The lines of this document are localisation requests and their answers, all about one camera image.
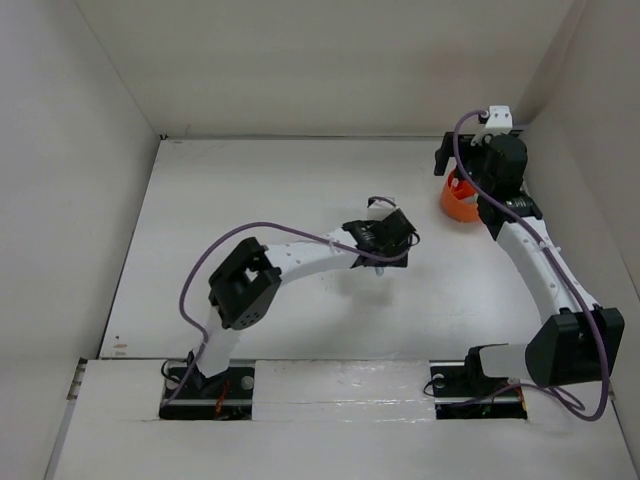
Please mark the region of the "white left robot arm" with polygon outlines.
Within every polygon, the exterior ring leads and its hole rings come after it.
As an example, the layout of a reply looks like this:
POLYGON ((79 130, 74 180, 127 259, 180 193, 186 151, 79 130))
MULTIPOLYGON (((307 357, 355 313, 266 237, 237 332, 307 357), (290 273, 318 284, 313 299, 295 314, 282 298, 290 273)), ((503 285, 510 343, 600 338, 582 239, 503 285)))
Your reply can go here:
POLYGON ((284 286, 329 271, 405 268, 410 249, 419 241, 416 228, 397 207, 381 218, 349 221, 322 235, 273 222, 253 222, 224 234, 197 260, 179 297, 180 314, 201 332, 202 340, 189 353, 178 386, 196 398, 216 394, 240 333, 266 316, 284 286), (210 275, 210 315, 206 324, 199 324, 186 313, 186 296, 199 268, 225 241, 254 228, 279 230, 299 239, 278 245, 262 244, 255 237, 241 240, 210 275))

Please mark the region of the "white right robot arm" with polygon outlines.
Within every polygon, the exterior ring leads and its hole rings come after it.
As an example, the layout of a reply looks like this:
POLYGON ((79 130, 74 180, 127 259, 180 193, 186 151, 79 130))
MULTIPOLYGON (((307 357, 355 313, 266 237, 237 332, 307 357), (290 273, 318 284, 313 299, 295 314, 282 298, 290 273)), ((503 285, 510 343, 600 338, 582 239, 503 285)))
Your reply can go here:
POLYGON ((524 142, 515 134, 500 134, 476 144, 470 135, 448 132, 435 153, 435 175, 443 175, 454 156, 462 161, 455 177, 469 175, 480 188, 481 222, 516 266, 541 320, 540 330, 524 345, 470 349, 474 362, 462 369, 465 387, 483 394, 499 377, 556 387, 610 374, 624 318, 582 287, 550 239, 541 210, 523 187, 528 160, 524 142))

